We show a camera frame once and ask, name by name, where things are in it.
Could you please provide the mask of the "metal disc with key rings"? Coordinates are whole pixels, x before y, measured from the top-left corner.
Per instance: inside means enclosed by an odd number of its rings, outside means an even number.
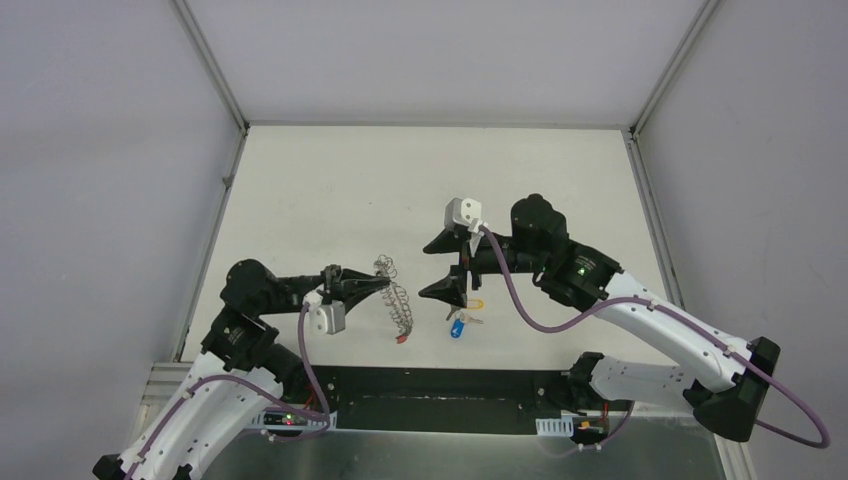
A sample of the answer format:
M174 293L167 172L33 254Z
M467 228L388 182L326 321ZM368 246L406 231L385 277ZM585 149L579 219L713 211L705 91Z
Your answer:
M414 317L409 303L409 295L404 287L397 283L398 271L394 260L388 255L381 254L373 263L375 274L388 278L389 284L381 290L384 305L389 309L390 318L398 328L398 335L409 338L413 326Z

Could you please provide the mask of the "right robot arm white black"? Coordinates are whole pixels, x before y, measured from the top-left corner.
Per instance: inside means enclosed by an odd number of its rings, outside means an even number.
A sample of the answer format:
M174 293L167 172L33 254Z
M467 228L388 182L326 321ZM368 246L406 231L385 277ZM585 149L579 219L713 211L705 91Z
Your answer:
M448 203L443 229L424 251L458 259L421 297L462 309L484 275L511 282L528 274L551 300L576 309L581 318L607 321L668 358L655 365L583 353L566 373L569 408L649 403L690 413L722 438L749 440L780 355L777 344L728 334L660 299L617 261L572 240L565 216L538 194L513 205L509 235L492 232L481 214L476 200Z

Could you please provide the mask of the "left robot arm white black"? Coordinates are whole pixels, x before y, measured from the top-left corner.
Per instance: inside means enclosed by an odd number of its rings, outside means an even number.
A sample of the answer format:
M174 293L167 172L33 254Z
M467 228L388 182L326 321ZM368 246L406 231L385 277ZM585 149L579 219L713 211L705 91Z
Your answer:
M331 264L317 275L279 277L255 259L237 262L223 308L200 354L154 422L123 452L102 456L98 479L200 479L257 415L272 408L329 430L328 399L306 350L306 322L325 331L390 278Z

